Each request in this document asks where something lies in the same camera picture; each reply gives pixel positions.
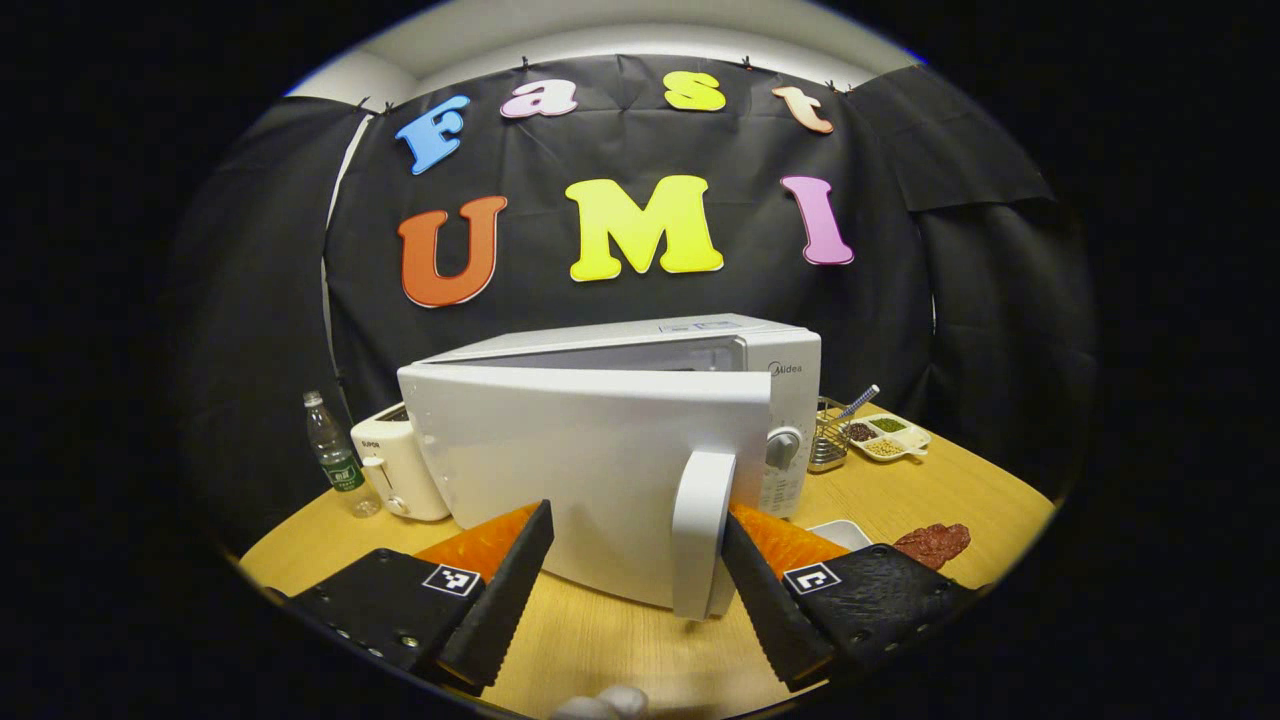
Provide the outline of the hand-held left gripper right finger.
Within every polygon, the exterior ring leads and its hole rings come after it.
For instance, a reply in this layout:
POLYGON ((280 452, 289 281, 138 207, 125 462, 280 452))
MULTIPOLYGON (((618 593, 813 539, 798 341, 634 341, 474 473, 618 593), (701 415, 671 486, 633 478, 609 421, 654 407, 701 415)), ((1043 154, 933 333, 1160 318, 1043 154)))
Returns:
POLYGON ((801 691, 865 676, 974 603, 978 591, 940 573, 957 537, 966 530, 934 524, 849 550, 731 503, 721 556, 774 675, 801 691))

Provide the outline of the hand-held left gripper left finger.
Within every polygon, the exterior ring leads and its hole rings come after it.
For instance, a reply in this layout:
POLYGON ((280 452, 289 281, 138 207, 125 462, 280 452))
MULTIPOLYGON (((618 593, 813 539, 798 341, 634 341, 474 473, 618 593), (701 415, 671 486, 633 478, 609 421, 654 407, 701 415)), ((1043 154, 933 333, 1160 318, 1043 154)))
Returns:
POLYGON ((376 661, 480 696, 497 682, 554 537, 544 498, 417 553, 375 548, 285 597, 285 609, 376 661))

